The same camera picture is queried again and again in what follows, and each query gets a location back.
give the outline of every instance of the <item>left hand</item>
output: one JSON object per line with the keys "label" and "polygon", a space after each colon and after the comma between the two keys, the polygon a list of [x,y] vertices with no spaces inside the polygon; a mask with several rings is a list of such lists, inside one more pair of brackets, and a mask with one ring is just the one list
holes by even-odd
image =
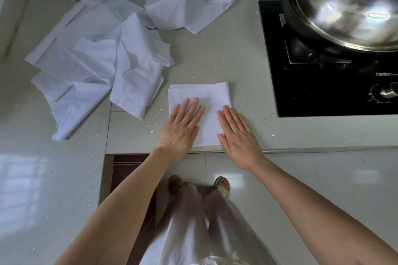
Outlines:
{"label": "left hand", "polygon": [[164,150],[172,162],[180,160],[192,149],[199,132],[197,124],[205,112],[205,106],[202,105],[194,116],[198,104],[199,99],[195,98],[188,111],[189,98],[185,100],[181,108],[180,104],[177,104],[160,132],[156,148]]}

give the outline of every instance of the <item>leg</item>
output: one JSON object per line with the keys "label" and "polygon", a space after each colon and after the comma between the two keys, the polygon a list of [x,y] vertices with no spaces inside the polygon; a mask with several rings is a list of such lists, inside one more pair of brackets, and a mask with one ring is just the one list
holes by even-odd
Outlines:
{"label": "leg", "polygon": [[214,255],[230,259],[239,258],[251,265],[277,264],[268,247],[252,230],[236,205],[220,190],[213,190],[207,195],[205,204]]}
{"label": "leg", "polygon": [[202,196],[188,183],[176,192],[140,265],[197,264],[210,254]]}

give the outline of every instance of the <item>right hand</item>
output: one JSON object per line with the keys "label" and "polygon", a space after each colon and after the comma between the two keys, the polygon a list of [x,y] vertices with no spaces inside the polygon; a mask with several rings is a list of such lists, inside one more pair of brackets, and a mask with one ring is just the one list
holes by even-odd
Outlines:
{"label": "right hand", "polygon": [[218,134],[218,139],[238,168],[250,170],[265,159],[260,144],[240,114],[224,106],[222,112],[217,111],[217,116],[224,130],[224,135]]}

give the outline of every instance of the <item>sandal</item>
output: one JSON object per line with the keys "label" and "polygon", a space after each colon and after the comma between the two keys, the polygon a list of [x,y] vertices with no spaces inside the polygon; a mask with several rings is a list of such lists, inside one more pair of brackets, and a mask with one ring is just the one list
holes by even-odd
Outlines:
{"label": "sandal", "polygon": [[181,177],[178,175],[170,176],[169,181],[167,182],[167,189],[171,195],[177,193],[178,189],[182,186]]}
{"label": "sandal", "polygon": [[213,188],[222,192],[226,198],[228,198],[231,194],[231,184],[229,183],[228,179],[223,176],[220,176],[216,179]]}

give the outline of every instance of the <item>black stove top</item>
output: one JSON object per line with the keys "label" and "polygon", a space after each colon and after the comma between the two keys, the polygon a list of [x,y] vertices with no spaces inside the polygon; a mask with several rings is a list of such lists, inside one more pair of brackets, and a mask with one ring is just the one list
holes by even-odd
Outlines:
{"label": "black stove top", "polygon": [[318,54],[289,31],[280,0],[259,7],[279,117],[398,114],[398,98],[379,94],[398,82],[395,62]]}

